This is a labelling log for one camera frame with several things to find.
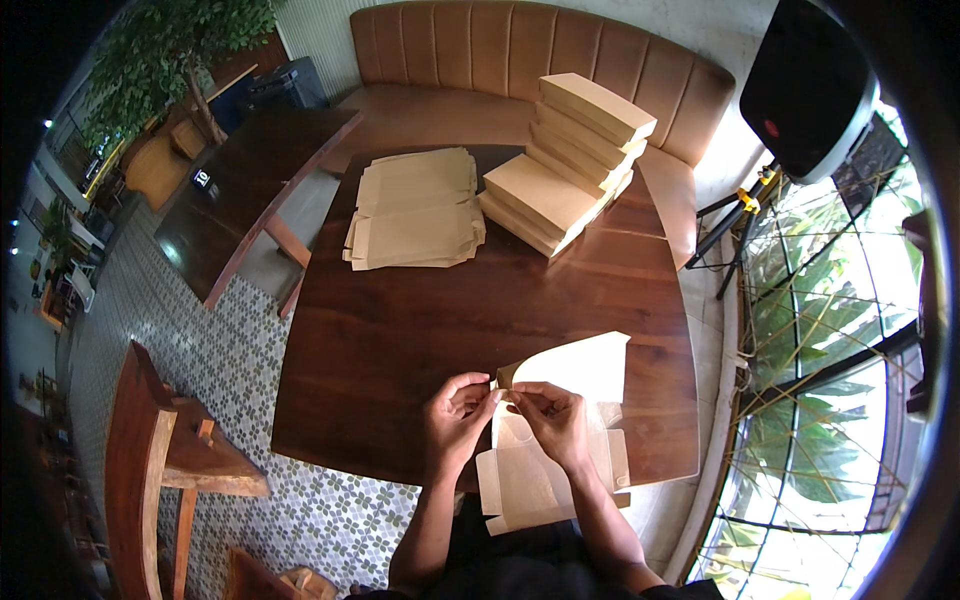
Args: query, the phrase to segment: window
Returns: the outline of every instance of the window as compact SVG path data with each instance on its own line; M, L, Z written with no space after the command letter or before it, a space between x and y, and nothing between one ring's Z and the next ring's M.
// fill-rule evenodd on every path
M865 151L877 157L868 178L782 181L747 246L751 368L687 578L730 600L851 597L906 495L923 259L900 223L923 208L896 111L878 105L874 127L886 139Z

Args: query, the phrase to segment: tree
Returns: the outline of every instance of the tree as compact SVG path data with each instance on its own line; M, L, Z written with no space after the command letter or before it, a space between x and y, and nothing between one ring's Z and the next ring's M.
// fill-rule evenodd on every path
M198 72L230 52L267 43L283 0L136 0L99 42L84 125L93 149L136 137L147 121L192 96L213 141L227 134L204 99Z

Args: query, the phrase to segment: dark wooden tabletop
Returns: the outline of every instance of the dark wooden tabletop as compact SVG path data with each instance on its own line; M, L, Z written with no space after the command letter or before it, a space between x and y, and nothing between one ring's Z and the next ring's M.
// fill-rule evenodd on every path
M216 199L193 184L182 187L154 238L208 308L267 220L360 119L356 110L331 108L257 113L202 167L219 188Z
M487 220L476 258L449 269L354 272L341 256L360 175L355 156L300 290L276 399L272 449L309 463L421 484L421 407L445 379L607 331L627 347L624 420L633 484L696 474L697 394L680 284L656 208L633 184L548 260ZM477 174L519 146L467 146ZM483 180L478 178L480 188ZM490 447L487 428L478 451ZM458 484L476 490L473 461Z

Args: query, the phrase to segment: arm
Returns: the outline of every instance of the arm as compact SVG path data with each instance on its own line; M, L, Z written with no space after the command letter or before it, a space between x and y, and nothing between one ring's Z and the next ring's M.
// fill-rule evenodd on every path
M517 383L510 400L570 480L573 505L590 558L607 577L640 593L664 585L643 558L634 529L597 475L587 447L584 399L549 383Z
M390 560L390 589L416 597L444 571L454 487L502 394L490 392L484 385L489 379L479 372L451 377L424 407L426 480L410 527Z

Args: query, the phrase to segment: stack of flat box templates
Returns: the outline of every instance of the stack of flat box templates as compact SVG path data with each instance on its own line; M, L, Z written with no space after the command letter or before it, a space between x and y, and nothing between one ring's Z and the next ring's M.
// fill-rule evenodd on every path
M526 152L484 175L483 212L546 256L565 248L633 180L657 119L577 75L540 78Z
M344 260L354 271L450 267L487 237L476 162L464 148L386 156L360 178Z

